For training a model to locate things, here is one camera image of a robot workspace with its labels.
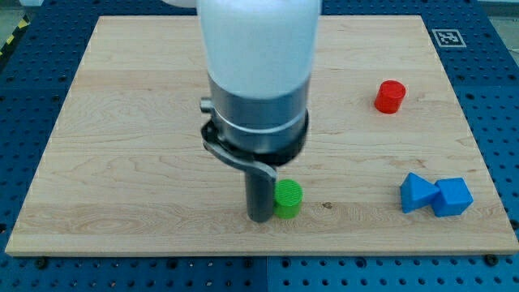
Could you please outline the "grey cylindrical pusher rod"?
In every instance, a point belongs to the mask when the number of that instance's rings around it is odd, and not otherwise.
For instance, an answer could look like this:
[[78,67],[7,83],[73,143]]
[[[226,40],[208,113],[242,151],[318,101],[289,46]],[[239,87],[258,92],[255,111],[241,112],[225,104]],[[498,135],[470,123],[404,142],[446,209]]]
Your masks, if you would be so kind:
[[247,215],[251,220],[263,223],[272,217],[276,181],[277,171],[273,168],[245,173]]

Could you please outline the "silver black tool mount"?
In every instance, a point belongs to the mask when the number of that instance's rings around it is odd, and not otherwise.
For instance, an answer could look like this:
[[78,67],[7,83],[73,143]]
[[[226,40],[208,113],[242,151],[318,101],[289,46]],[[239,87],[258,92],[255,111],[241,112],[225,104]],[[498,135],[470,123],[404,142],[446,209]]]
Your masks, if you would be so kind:
[[233,94],[212,78],[208,82],[211,96],[200,102],[201,111],[211,115],[200,130],[205,149],[246,174],[276,180],[276,168],[293,160],[304,147],[310,81],[269,98]]

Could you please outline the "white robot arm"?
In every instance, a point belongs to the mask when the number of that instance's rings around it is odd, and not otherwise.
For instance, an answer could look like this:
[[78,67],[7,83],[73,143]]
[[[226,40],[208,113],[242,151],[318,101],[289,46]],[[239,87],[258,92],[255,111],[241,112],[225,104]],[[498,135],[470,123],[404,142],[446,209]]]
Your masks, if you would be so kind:
[[244,173],[247,215],[268,221],[277,167],[303,149],[320,1],[165,0],[194,8],[204,43],[209,97],[203,145]]

